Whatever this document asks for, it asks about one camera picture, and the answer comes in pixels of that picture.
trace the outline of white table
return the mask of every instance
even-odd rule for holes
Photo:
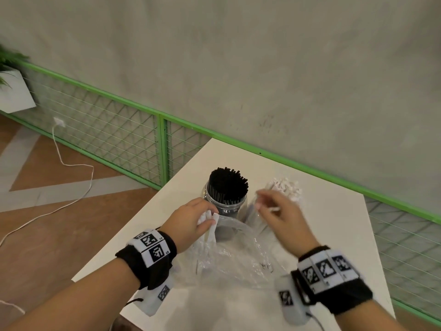
[[[199,197],[211,171],[217,167],[240,170],[248,179],[249,195],[274,177],[298,181],[303,189],[305,217],[319,241],[342,250],[364,274],[377,301],[394,316],[361,194],[216,139],[210,140],[72,280],[78,281],[109,262],[130,238],[145,228],[160,226],[174,209]],[[276,257],[287,270],[295,269],[294,257],[284,251]],[[317,305],[312,311],[326,331],[339,330],[323,306]],[[150,331],[319,330],[314,321],[298,328],[289,326],[282,316],[276,292],[249,289],[175,288],[153,317],[144,315],[134,305],[125,307],[121,314],[139,328]]]

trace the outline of wooden floor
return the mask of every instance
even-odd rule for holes
[[[72,191],[78,183],[87,187],[90,179],[90,168],[62,166],[52,140],[29,132],[0,115],[0,182],[6,184],[0,185],[0,239],[30,219],[76,199],[78,193]],[[63,145],[60,151],[66,163],[93,165],[95,181],[104,185],[95,196],[11,234],[0,247],[0,299],[26,311],[71,284],[71,278],[156,193]],[[20,160],[17,170],[14,167]],[[63,188],[54,193],[54,185],[61,183]],[[441,331],[401,308],[395,307],[395,312],[409,331]],[[0,330],[20,316],[18,310],[0,305]],[[113,331],[123,330],[139,329],[119,317]]]

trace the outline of concrete wall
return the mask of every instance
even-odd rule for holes
[[[2,0],[53,71],[441,214],[441,0]]]

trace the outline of plastic bag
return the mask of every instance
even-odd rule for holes
[[[217,226],[230,229],[231,239],[215,242],[202,237],[177,256],[174,277],[178,286],[270,289],[276,277],[287,273],[248,225],[219,216]]]

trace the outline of green plant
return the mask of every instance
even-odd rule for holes
[[[29,57],[20,52],[10,51],[0,44],[0,74],[8,70],[8,67],[16,67],[20,62],[28,60]],[[0,86],[8,83],[0,75]]]

